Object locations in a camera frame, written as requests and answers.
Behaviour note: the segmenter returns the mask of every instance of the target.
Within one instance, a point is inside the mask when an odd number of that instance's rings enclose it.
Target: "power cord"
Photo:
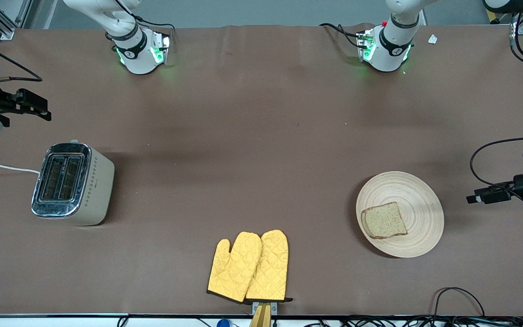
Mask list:
[[[316,323],[309,323],[308,325],[305,325],[304,327],[330,327],[328,323],[322,319],[318,320]]]
[[[521,22],[521,18],[522,18],[522,14],[518,13],[516,23],[515,23],[515,29],[514,29],[514,33],[513,33],[513,40],[510,40],[510,50],[511,50],[512,54],[515,56],[515,58],[517,58],[518,60],[523,62],[523,58],[521,58],[514,50],[514,44],[515,44],[515,47],[518,49],[519,53],[523,57],[523,49],[519,43],[519,25]]]
[[[366,49],[367,47],[364,46],[364,45],[358,45],[356,42],[353,42],[350,37],[356,37],[356,34],[353,34],[353,33],[348,33],[347,31],[344,31],[344,28],[342,27],[341,24],[338,24],[338,26],[334,26],[330,23],[322,23],[320,24],[319,26],[324,26],[324,27],[331,27],[333,28],[335,31],[337,31],[338,33],[342,33],[342,35],[344,35],[344,37],[346,37],[346,39],[348,40],[348,42],[352,45],[354,45],[355,47],[357,48],[360,48],[360,49]]]
[[[31,78],[31,77],[12,77],[12,76],[8,76],[8,77],[0,78],[0,82],[2,82],[2,81],[38,81],[38,82],[42,81],[42,78],[39,77],[36,73],[34,73],[31,70],[25,68],[23,65],[17,63],[15,60],[7,57],[5,54],[1,54],[0,53],[0,57],[4,58],[5,60],[11,62],[12,64],[16,65],[17,67],[23,69],[25,72],[29,73],[31,76],[35,77],[35,78]]]
[[[439,292],[439,294],[437,294],[437,300],[435,301],[435,310],[433,312],[433,319],[432,319],[432,323],[431,323],[432,326],[435,325],[435,319],[437,317],[437,310],[439,308],[439,300],[441,299],[441,296],[444,294],[444,292],[447,292],[449,290],[458,290],[460,292],[464,292],[467,295],[471,296],[475,300],[475,302],[477,302],[479,308],[481,309],[481,316],[485,317],[484,307],[481,305],[481,302],[479,302],[478,298],[476,298],[473,294],[471,294],[469,291],[464,290],[463,288],[460,288],[460,287],[446,287],[441,292]],[[452,319],[452,325],[454,325],[454,323],[455,323],[455,318]]]
[[[209,325],[209,323],[206,323],[205,320],[201,319],[201,318],[196,318],[198,321],[201,321],[203,324],[205,324],[205,326],[207,327],[211,327],[211,325]]]
[[[39,172],[37,170],[15,168],[15,167],[10,167],[10,166],[5,166],[5,165],[0,165],[0,168],[9,169],[9,170],[17,170],[18,172],[29,172],[29,173],[34,173],[34,174],[39,175]]]
[[[487,184],[487,185],[490,185],[490,186],[494,186],[495,188],[499,188],[501,190],[505,190],[505,191],[508,191],[510,192],[511,194],[515,195],[518,199],[520,199],[522,202],[523,202],[523,198],[520,197],[519,195],[517,195],[517,193],[515,193],[513,190],[509,189],[509,188],[504,188],[503,186],[501,185],[497,185],[497,184],[494,184],[494,183],[491,183],[491,182],[488,182],[487,180],[483,179],[483,178],[480,178],[478,176],[478,174],[475,172],[475,169],[474,169],[474,159],[475,159],[475,156],[480,152],[482,151],[483,149],[487,148],[487,147],[490,147],[492,145],[496,145],[496,144],[499,144],[499,143],[506,143],[506,142],[513,142],[513,141],[523,141],[523,137],[515,137],[513,139],[501,139],[500,141],[494,141],[494,142],[490,142],[490,143],[487,143],[487,144],[484,144],[482,145],[481,147],[479,147],[479,149],[477,149],[473,155],[471,155],[471,158],[469,159],[469,169],[471,170],[471,174],[473,174],[473,176],[479,180],[480,182],[484,183],[484,184]]]
[[[124,317],[120,317],[118,319],[118,322],[116,323],[116,327],[124,327],[128,323],[129,318],[130,318],[130,315],[125,315]]]
[[[128,10],[128,8],[126,8],[126,6],[124,6],[122,4],[122,2],[120,2],[120,0],[114,0],[114,1],[116,1],[118,6],[120,6],[120,8],[122,8],[122,10],[124,10],[126,13],[128,13],[130,16],[132,16],[134,18],[134,20],[136,20],[138,23],[146,23],[148,25],[153,25],[153,26],[170,26],[173,30],[175,29],[175,26],[173,24],[168,24],[168,23],[166,23],[166,24],[157,24],[157,23],[152,23],[152,22],[150,22],[148,20],[145,20],[141,16],[137,16],[137,15],[133,14],[133,12]]]

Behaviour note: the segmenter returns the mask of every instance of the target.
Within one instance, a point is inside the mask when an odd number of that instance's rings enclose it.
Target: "table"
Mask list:
[[[35,175],[0,170],[0,313],[249,312],[205,293],[212,254],[279,228],[295,299],[281,314],[428,314],[436,290],[459,286],[488,315],[523,315],[523,204],[465,202],[482,187],[471,153],[523,136],[506,27],[422,27],[394,73],[359,63],[332,30],[229,26],[179,30],[173,65],[135,76],[103,33],[18,30],[0,45],[44,78],[2,87],[46,97],[53,114],[10,116],[0,164],[38,169],[50,145],[78,139],[116,165],[108,217],[91,228],[36,218]],[[9,74],[21,71],[0,60]],[[523,173],[522,147],[486,149],[479,174]],[[359,230],[361,186],[390,170],[443,205],[444,235],[421,257],[386,257]],[[456,293],[439,312],[478,314]]]

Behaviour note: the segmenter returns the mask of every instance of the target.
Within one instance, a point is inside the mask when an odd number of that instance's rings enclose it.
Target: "round wooden plate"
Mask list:
[[[384,240],[370,238],[360,218],[363,210],[397,202],[406,235]],[[439,242],[444,229],[444,213],[437,195],[423,180],[404,172],[386,172],[371,178],[356,200],[360,229],[377,249],[399,258],[414,258],[429,252]]]

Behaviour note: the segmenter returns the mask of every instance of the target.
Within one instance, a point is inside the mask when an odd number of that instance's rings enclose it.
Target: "green led light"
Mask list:
[[[370,59],[372,59],[372,54],[374,53],[374,50],[376,50],[376,45],[373,42],[373,43],[371,43],[369,48],[365,50],[365,54],[363,55],[363,59],[366,60],[366,61],[369,61]]]
[[[154,61],[156,61],[157,64],[160,64],[163,62],[163,52],[161,50],[159,50],[158,48],[157,49],[154,49],[154,48],[151,48],[151,52],[153,54],[153,57],[154,57]]]
[[[407,56],[409,56],[409,50],[411,50],[411,45],[405,50],[405,56],[403,57],[403,61],[407,60]]]
[[[120,50],[118,50],[118,48],[116,48],[116,53],[118,54],[118,57],[120,58],[120,63],[125,64],[124,59],[122,58],[122,54],[120,54]]]

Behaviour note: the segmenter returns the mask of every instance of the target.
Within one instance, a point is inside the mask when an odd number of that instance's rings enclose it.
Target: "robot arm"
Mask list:
[[[140,27],[124,8],[137,8],[141,0],[64,0],[108,32],[116,44],[120,62],[134,74],[147,74],[166,62],[170,37]]]
[[[391,15],[386,25],[359,35],[360,58],[382,72],[392,72],[407,60],[419,29],[419,12],[438,0],[386,0]]]
[[[116,0],[65,0],[68,7],[77,10],[100,24],[112,37],[122,37],[137,29],[137,22],[125,12]],[[141,0],[120,0],[127,8],[137,8]]]

